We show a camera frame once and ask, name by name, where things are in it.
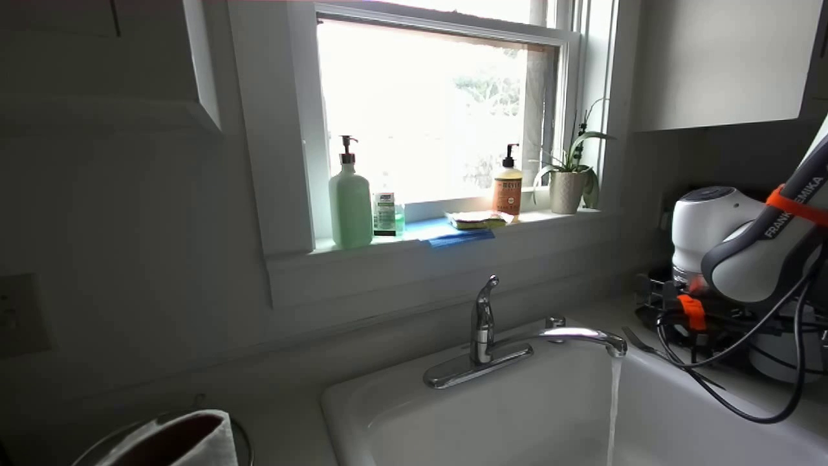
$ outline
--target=green soap bottle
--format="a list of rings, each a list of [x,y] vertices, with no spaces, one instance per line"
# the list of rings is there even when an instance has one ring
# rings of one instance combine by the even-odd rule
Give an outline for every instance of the green soap bottle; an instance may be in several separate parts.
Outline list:
[[[374,239],[370,186],[358,174],[358,154],[352,152],[352,134],[341,134],[344,152],[339,154],[341,170],[332,178],[332,219],[333,243],[339,249],[366,249]]]

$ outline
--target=window pane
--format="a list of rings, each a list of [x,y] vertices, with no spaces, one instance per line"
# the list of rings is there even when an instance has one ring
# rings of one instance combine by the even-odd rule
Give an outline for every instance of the window pane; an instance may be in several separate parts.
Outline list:
[[[379,0],[424,11],[455,11],[465,16],[496,19],[511,22],[553,26],[556,0]]]
[[[374,186],[410,201],[489,192],[508,143],[531,148],[518,166],[539,166],[552,92],[533,76],[553,48],[344,21],[320,22],[318,48],[333,174],[339,134],[359,139],[358,170]]]

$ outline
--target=small bottle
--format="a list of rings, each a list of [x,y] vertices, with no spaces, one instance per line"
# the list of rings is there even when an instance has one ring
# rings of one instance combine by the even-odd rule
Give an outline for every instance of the small bottle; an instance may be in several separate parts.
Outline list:
[[[380,175],[380,188],[374,205],[374,233],[376,235],[405,235],[405,205],[392,188],[388,174]]]
[[[522,174],[516,169],[513,148],[518,148],[518,143],[508,145],[503,170],[495,175],[491,208],[518,218]]]

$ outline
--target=window frame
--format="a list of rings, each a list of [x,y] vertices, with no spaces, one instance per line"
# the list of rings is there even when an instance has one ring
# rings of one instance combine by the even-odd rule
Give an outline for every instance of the window frame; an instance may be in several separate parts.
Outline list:
[[[587,7],[574,16],[582,57],[570,109],[582,100],[632,98],[632,68],[618,68],[613,48],[627,48],[634,63],[636,2],[596,2],[612,16],[596,19]],[[320,230],[314,226],[328,218],[326,184],[314,188],[309,174],[326,161],[324,113],[317,65],[317,7],[309,0],[284,2],[227,2],[238,70],[238,104],[243,138],[230,139],[245,148],[252,164],[252,200],[260,214],[264,280],[275,314],[262,315],[278,342],[309,342],[332,332],[401,315],[433,314],[445,306],[463,306],[476,292],[482,274],[500,271],[513,290],[564,290],[573,280],[590,294],[618,287],[618,267],[641,257],[618,259],[625,239],[625,139],[628,134],[628,105],[597,105],[590,130],[618,134],[612,145],[587,145],[590,161],[604,161],[600,211],[521,223],[503,227],[495,240],[459,249],[430,249],[424,240],[398,240],[359,252],[317,253]]]
[[[374,2],[374,0],[317,0],[317,19],[318,21],[349,21],[349,22],[370,22],[370,26],[392,26],[392,29],[412,29],[412,32],[433,32],[433,34],[451,34],[451,37],[468,37],[468,38],[483,38],[483,41],[505,41],[505,44],[522,44],[522,47],[556,47],[560,48],[560,76],[556,86],[549,87],[549,92],[556,92],[556,112],[553,122],[547,122],[556,127],[549,152],[556,148],[564,148],[570,143],[570,134],[574,130],[574,100],[577,90],[577,51],[579,51],[579,37],[573,32],[573,0],[560,0],[556,19],[570,19],[560,29],[549,26],[531,26],[531,22],[513,22],[513,21],[496,21],[496,19],[478,19],[465,13],[445,13],[445,11],[424,11],[424,7],[410,7],[396,2]],[[320,180],[328,178],[328,152],[309,152],[309,186],[311,192],[318,188]],[[428,200],[406,205],[410,219],[430,219],[440,218],[442,211],[462,211],[462,209],[486,209],[486,197],[442,197],[442,200]],[[332,214],[328,218],[314,218],[317,243],[324,243],[332,235]]]

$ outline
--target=white sink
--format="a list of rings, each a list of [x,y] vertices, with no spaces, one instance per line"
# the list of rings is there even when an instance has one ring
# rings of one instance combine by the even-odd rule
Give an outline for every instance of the white sink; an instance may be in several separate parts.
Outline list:
[[[618,364],[604,346],[533,346],[533,356],[454,389],[430,389],[423,376],[462,349],[332,386],[324,412],[341,466],[828,464],[813,438],[790,424],[747,424],[636,349],[613,391]]]

